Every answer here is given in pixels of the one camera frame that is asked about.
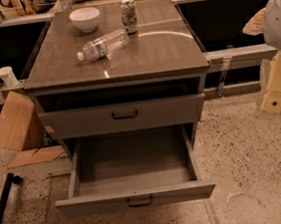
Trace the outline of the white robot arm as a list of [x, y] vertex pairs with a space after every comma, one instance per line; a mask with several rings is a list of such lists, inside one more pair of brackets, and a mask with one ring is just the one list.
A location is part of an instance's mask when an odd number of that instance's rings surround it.
[[242, 32], [250, 36], [262, 33], [265, 44], [277, 50], [269, 64], [267, 84], [261, 89], [256, 108], [258, 117], [272, 119], [281, 113], [281, 0], [268, 0], [265, 8], [245, 24]]

